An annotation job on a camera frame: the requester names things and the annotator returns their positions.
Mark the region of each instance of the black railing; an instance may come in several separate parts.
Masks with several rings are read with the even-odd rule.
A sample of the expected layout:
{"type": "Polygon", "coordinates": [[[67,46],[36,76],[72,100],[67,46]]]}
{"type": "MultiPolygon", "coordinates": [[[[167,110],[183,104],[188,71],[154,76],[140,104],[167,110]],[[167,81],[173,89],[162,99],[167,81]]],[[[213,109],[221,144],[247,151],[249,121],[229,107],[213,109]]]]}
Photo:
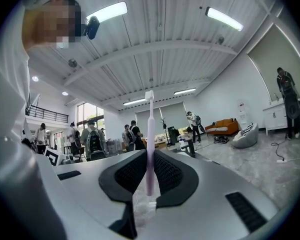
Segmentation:
{"type": "Polygon", "coordinates": [[[68,123],[67,114],[53,112],[37,106],[31,106],[29,109],[26,109],[25,114],[27,116],[31,116],[35,118],[42,118],[42,119],[52,120],[61,123],[68,123]]]}

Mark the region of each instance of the tiled floor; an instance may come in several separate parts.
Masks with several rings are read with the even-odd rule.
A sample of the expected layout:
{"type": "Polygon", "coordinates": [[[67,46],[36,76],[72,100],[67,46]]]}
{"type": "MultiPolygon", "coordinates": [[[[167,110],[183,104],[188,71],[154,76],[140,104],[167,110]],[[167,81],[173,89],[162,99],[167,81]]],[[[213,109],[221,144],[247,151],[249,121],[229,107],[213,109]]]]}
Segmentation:
{"type": "MultiPolygon", "coordinates": [[[[200,144],[195,144],[199,154],[195,159],[202,156],[233,170],[267,194],[280,209],[293,202],[300,194],[300,138],[280,144],[278,154],[288,160],[286,163],[277,163],[280,159],[276,156],[277,147],[271,146],[271,143],[285,140],[284,131],[271,131],[268,136],[260,131],[258,142],[244,149],[234,148],[231,141],[226,144],[213,144],[213,136],[203,135],[201,139],[200,144]]],[[[139,233],[146,226],[147,220],[155,215],[155,210],[149,203],[155,202],[159,195],[157,180],[154,195],[145,195],[145,179],[134,193],[135,225],[139,233]]]]}

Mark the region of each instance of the white ceiling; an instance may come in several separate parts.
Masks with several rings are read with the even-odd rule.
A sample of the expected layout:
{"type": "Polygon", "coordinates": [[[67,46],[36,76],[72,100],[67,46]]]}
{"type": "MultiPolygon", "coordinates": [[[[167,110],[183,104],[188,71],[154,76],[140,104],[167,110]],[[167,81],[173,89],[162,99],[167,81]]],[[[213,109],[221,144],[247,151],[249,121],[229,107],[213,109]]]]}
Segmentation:
{"type": "MultiPolygon", "coordinates": [[[[148,89],[154,90],[157,101],[187,88],[196,87],[197,95],[241,51],[267,15],[256,0],[77,1],[86,15],[121,1],[128,13],[102,22],[93,40],[84,37],[68,49],[32,50],[29,67],[59,91],[113,112],[126,109],[124,102],[144,97],[148,89]],[[207,7],[242,23],[242,32],[205,16],[207,7]],[[68,66],[69,59],[78,62],[77,68],[68,66]]],[[[264,3],[270,8],[274,1],[264,3]]]]}

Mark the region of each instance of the white bean bag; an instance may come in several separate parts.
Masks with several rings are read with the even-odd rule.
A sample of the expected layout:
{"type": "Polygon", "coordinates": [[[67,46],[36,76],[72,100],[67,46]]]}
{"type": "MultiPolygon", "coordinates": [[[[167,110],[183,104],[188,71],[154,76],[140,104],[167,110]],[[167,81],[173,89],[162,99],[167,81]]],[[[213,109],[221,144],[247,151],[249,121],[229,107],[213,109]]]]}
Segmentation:
{"type": "Polygon", "coordinates": [[[232,144],[235,148],[244,149],[256,144],[259,136],[259,127],[257,123],[250,123],[247,128],[238,132],[234,137],[232,144]]]}

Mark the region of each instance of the ceiling light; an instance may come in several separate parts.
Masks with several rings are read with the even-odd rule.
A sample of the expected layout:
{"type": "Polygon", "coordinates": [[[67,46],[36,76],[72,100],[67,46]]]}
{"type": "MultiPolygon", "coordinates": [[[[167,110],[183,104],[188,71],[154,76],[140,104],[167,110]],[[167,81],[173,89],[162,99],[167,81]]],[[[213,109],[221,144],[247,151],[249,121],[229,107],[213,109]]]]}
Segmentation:
{"type": "Polygon", "coordinates": [[[208,7],[205,11],[205,15],[207,15],[210,18],[216,19],[218,21],[221,21],[231,27],[233,27],[234,29],[238,30],[238,31],[242,31],[242,29],[244,28],[244,25],[240,24],[238,21],[236,21],[235,19],[229,17],[228,15],[222,13],[221,11],[218,11],[216,9],[213,9],[211,7],[208,7]]]}
{"type": "Polygon", "coordinates": [[[174,93],[174,95],[189,93],[189,92],[193,92],[195,90],[196,90],[196,88],[192,88],[192,89],[188,89],[188,90],[178,90],[174,93]]]}
{"type": "Polygon", "coordinates": [[[129,102],[123,103],[123,105],[128,106],[128,105],[131,105],[131,104],[134,104],[134,103],[145,102],[145,101],[146,101],[145,98],[141,98],[141,99],[137,99],[137,100],[134,100],[134,101],[129,101],[129,102]]]}
{"type": "Polygon", "coordinates": [[[96,16],[98,21],[101,23],[113,17],[126,14],[127,12],[128,9],[126,2],[118,2],[103,9],[97,10],[96,12],[87,16],[86,19],[89,21],[92,16],[96,16]]]}

